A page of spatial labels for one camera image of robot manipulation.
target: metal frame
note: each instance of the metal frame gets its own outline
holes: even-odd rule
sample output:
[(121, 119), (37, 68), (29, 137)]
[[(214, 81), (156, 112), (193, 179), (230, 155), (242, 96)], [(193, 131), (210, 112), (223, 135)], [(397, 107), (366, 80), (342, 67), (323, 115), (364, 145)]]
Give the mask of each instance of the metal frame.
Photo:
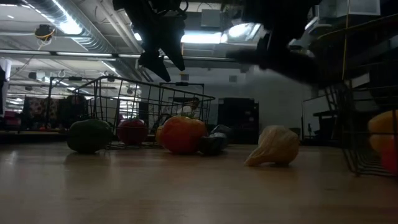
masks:
[[(121, 78), (121, 77), (112, 77), (115, 80), (119, 80), (120, 81), (120, 86), (119, 86), (119, 93), (116, 96), (103, 96), (101, 95), (101, 81), (102, 80), (106, 80), (109, 77), (107, 76), (103, 76), (103, 77), (99, 77), (96, 78), (94, 80), (91, 80), (90, 82), (76, 88), (75, 90), (72, 91), (72, 93), (74, 93), (75, 95), (81, 95), (81, 96), (90, 96), (93, 97), (93, 99), (91, 99), (88, 102), (88, 105), (90, 107), (90, 110), (88, 111), (88, 114), (91, 115), (91, 118), (95, 118), (95, 119), (100, 119), (103, 121), (109, 121), (109, 120), (113, 120), (113, 124), (111, 124), (112, 128), (113, 128), (113, 133), (116, 133), (116, 131), (118, 130), (118, 116), (119, 116), (119, 112), (120, 112), (120, 101), (126, 101), (126, 102), (133, 102), (133, 110), (134, 110), (134, 104), (136, 103), (147, 103), (148, 105), (153, 105), (153, 106), (157, 106), (158, 107), (158, 111), (138, 111), (139, 114), (141, 114), (141, 112), (147, 113), (148, 117), (150, 115), (154, 116), (154, 119), (151, 120), (153, 122), (153, 126), (148, 126), (148, 131), (150, 131), (150, 133), (154, 133), (154, 131), (157, 129), (158, 125), (159, 125), (159, 121), (163, 120), (164, 116), (173, 116), (174, 115), (174, 106), (175, 109), (178, 108), (178, 106), (181, 106), (180, 103), (175, 104), (174, 102), (169, 102), (163, 99), (164, 97), (164, 92), (165, 91), (171, 91), (173, 96), (175, 96), (175, 93), (183, 93), (184, 97), (188, 97), (190, 95), (192, 96), (197, 96), (199, 98), (203, 99), (203, 102), (208, 102), (208, 105), (210, 104), (211, 101), (215, 100), (216, 98), (213, 96), (208, 96), (208, 95), (202, 95), (202, 94), (198, 94), (198, 93), (192, 93), (189, 91), (185, 91), (185, 90), (178, 90), (178, 89), (174, 89), (174, 88), (170, 88), (170, 87), (166, 87), (166, 86), (162, 86), (162, 85), (155, 85), (155, 84), (151, 84), (151, 83), (144, 83), (144, 82), (139, 82), (139, 81), (134, 81), (134, 80), (129, 80), (126, 78)], [(135, 84), (135, 91), (134, 91), (134, 96), (132, 95), (124, 95), (121, 93), (121, 89), (124, 83), (129, 83), (129, 84)], [(93, 94), (86, 94), (86, 93), (81, 93), (80, 90), (83, 88), (86, 88), (89, 85), (93, 85), (95, 90)], [(148, 87), (149, 92), (148, 95), (142, 95), (142, 96), (137, 96), (137, 88), (138, 86), (144, 87)], [(152, 95), (151, 96), (151, 91), (155, 91), (155, 89), (158, 88), (159, 89), (159, 98), (157, 99), (156, 95)], [(128, 96), (131, 97), (132, 100), (127, 100), (122, 98), (122, 96)], [(112, 99), (112, 100), (116, 100), (117, 101), (117, 105), (115, 108), (112, 108), (108, 105), (108, 101), (106, 101), (106, 105), (103, 104), (102, 99)], [(168, 107), (170, 108), (171, 114), (163, 114), (161, 112), (160, 109), (164, 109), (164, 107)], [(116, 110), (116, 114), (115, 117), (112, 117), (112, 115), (108, 114), (108, 109), (115, 109)], [(110, 144), (110, 147), (116, 147), (116, 148), (126, 148), (127, 146), (122, 145), (122, 144)]]
[[(53, 86), (53, 85), (52, 85), (52, 81), (53, 81), (54, 79), (57, 79), (58, 82), (55, 83), (55, 85)], [(64, 79), (68, 79), (68, 80), (71, 80), (71, 81), (73, 81), (73, 80), (78, 80), (78, 81), (80, 81), (80, 80), (83, 80), (83, 79), (85, 79), (85, 80), (94, 80), (94, 78), (82, 78), (82, 77), (62, 77), (62, 78), (60, 78), (60, 77), (50, 77), (49, 95), (48, 95), (48, 98), (47, 98), (47, 106), (46, 106), (46, 109), (45, 109), (45, 127), (47, 127), (47, 125), (49, 124), (49, 117), (50, 117), (49, 111), (50, 111), (50, 100), (51, 100), (52, 89), (53, 89), (53, 88), (56, 88), (56, 87), (58, 86), (58, 84), (59, 84), (60, 82), (62, 82), (62, 80), (64, 80)]]
[[(161, 82), (161, 83), (159, 83), (159, 85), (160, 85), (160, 86), (162, 86), (162, 85), (200, 86), (200, 87), (202, 88), (202, 95), (203, 95), (203, 96), (205, 95), (205, 84), (204, 84), (204, 83), (188, 83), (188, 82), (166, 83), (166, 82)], [(205, 108), (205, 107), (203, 106), (203, 100), (204, 100), (204, 98), (202, 97), (202, 99), (201, 99), (201, 105), (200, 105), (200, 113), (199, 113), (199, 118), (201, 118), (201, 119), (203, 119), (203, 115), (204, 115), (203, 110), (204, 110), (204, 108)], [(206, 108), (207, 108), (207, 111), (206, 111), (206, 120), (208, 120), (208, 119), (209, 119), (209, 115), (210, 115), (210, 112), (209, 112), (210, 105), (207, 105)]]
[[(5, 57), (15, 57), (22, 56), (27, 57), (35, 56), (35, 58), (41, 57), (55, 57), (55, 58), (77, 58), (81, 60), (82, 58), (95, 58), (97, 60), (112, 60), (118, 58), (134, 58), (138, 59), (141, 55), (139, 54), (129, 54), (129, 53), (87, 53), (87, 52), (57, 52), (57, 51), (45, 51), (45, 50), (14, 50), (14, 49), (0, 49), (0, 54)], [(224, 57), (196, 57), (196, 56), (183, 56), (184, 60), (198, 60), (198, 61), (212, 61), (212, 62), (236, 62), (231, 58)]]

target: white wall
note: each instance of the white wall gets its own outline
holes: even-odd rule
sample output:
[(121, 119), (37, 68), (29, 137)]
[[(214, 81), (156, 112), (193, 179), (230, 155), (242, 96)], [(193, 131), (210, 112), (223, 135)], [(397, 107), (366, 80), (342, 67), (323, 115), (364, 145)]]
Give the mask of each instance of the white wall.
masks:
[[(300, 128), (302, 101), (311, 97), (309, 86), (283, 77), (272, 70), (252, 69), (243, 83), (224, 85), (205, 84), (205, 94), (218, 98), (253, 98), (259, 103), (260, 129), (268, 125), (284, 125), (287, 128)], [(199, 87), (179, 89), (200, 93)], [(157, 91), (153, 97), (159, 97)]]
[(248, 80), (251, 97), (260, 104), (260, 125), (283, 125), (300, 128), (302, 101), (310, 98), (309, 86), (303, 85), (272, 70), (254, 69)]

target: wooden floor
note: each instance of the wooden floor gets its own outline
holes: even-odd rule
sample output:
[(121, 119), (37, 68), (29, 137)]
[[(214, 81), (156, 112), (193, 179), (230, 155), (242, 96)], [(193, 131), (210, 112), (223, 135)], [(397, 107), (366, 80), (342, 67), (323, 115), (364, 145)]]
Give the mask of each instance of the wooden floor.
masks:
[(60, 143), (0, 145), (0, 223), (398, 223), (398, 181), (354, 177), (339, 150), (244, 167), (253, 148), (81, 156)]

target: ceiling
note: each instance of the ceiling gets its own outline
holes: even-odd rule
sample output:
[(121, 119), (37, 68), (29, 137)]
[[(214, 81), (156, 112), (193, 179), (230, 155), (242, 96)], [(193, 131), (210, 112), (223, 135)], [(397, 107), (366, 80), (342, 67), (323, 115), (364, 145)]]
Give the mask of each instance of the ceiling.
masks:
[[(131, 47), (131, 42), (127, 43), (126, 38), (123, 39), (112, 23), (107, 19), (103, 11), (98, 7), (98, 2), (94, 0), (68, 0), (72, 1), (79, 10), (88, 18), (89, 22), (97, 29), (104, 37), (104, 39), (112, 46), (114, 52), (139, 54), (139, 52)], [(56, 52), (87, 52), (87, 50), (80, 44), (74, 41), (73, 38), (65, 37), (60, 29), (56, 29), (51, 43), (43, 45), (34, 35), (34, 31), (41, 24), (53, 25), (40, 12), (29, 6), (10, 6), (2, 5), (0, 0), (0, 49), (19, 49), (19, 50), (48, 50)], [(102, 5), (111, 4), (111, 0), (103, 0)], [(200, 25), (201, 12), (203, 9), (220, 9), (221, 4), (217, 1), (213, 3), (190, 2), (188, 8), (188, 17), (190, 20), (186, 21), (187, 27), (194, 29), (195, 24)], [(115, 15), (118, 15), (124, 24), (117, 23), (119, 30), (121, 26), (130, 27), (130, 20), (124, 11), (114, 11), (106, 8), (111, 18), (116, 21)], [(237, 50), (242, 47), (255, 47), (258, 38), (263, 34), (258, 32), (251, 40), (234, 40), (233, 44), (183, 44), (184, 56), (197, 57), (225, 57), (227, 51)], [(83, 78), (98, 78), (104, 74), (112, 74), (114, 71), (105, 63), (95, 58), (52, 58), (40, 57), (35, 58), (30, 55), (26, 56), (12, 56), (7, 55), (3, 57), (11, 60), (11, 87), (9, 89), (11, 98), (22, 98), (26, 95), (46, 95), (49, 92), (48, 80), (33, 80), (28, 77), (30, 72), (45, 72), (46, 76), (58, 77), (63, 76), (77, 76)], [(131, 69), (136, 66), (135, 60), (127, 60), (127, 64)], [(233, 62), (209, 62), (209, 61), (189, 61), (186, 62), (187, 69), (184, 72), (179, 71), (172, 63), (165, 61), (168, 71), (172, 78), (172, 82), (180, 82), (180, 74), (188, 74), (189, 82), (204, 83), (206, 85), (242, 85), (245, 82), (247, 65), (240, 65)], [(147, 71), (150, 78), (133, 77), (133, 79), (143, 82), (153, 81), (155, 83), (162, 82), (162, 80)], [(82, 82), (71, 82), (63, 80), (69, 86), (80, 86)], [(26, 86), (32, 86), (32, 90), (26, 90)], [(52, 94), (55, 96), (70, 95), (71, 91), (67, 86), (62, 88), (54, 88)], [(103, 90), (103, 94), (117, 95), (120, 83), (118, 81), (113, 83), (106, 83), (107, 90)], [(127, 91), (127, 86), (123, 85), (122, 92)]]

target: wire basket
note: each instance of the wire basket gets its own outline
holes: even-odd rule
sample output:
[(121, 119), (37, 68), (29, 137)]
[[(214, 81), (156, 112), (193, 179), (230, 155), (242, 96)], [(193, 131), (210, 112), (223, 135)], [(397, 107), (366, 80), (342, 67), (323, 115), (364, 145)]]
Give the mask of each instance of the wire basket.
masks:
[[(113, 85), (117, 83), (118, 88), (102, 89), (109, 82)], [(93, 87), (93, 94), (83, 90), (88, 86)], [(118, 136), (118, 132), (122, 129), (130, 128), (130, 131), (139, 129), (119, 127), (125, 119), (138, 118), (144, 122), (145, 127), (142, 129), (147, 131), (145, 143), (127, 145), (121, 141), (114, 141), (108, 149), (154, 147), (157, 128), (175, 115), (190, 115), (207, 124), (210, 103), (215, 100), (214, 97), (204, 94), (106, 76), (92, 80), (73, 92), (75, 98), (83, 96), (86, 98), (85, 114), (82, 117), (109, 123), (115, 136)], [(186, 114), (187, 106), (191, 109), (190, 114)]]
[[(356, 175), (396, 176), (382, 165), (385, 157), (372, 149), (369, 138), (372, 135), (391, 136), (395, 142), (395, 154), (398, 155), (397, 118), (398, 85), (387, 86), (388, 78), (380, 82), (385, 75), (383, 67), (368, 67), (369, 83), (355, 87), (353, 80), (327, 88), (326, 98), (329, 109), (337, 110), (333, 135), (340, 139), (348, 169)], [(392, 111), (391, 133), (372, 133), (368, 130), (368, 122), (375, 116)], [(393, 156), (398, 164), (398, 156)]]

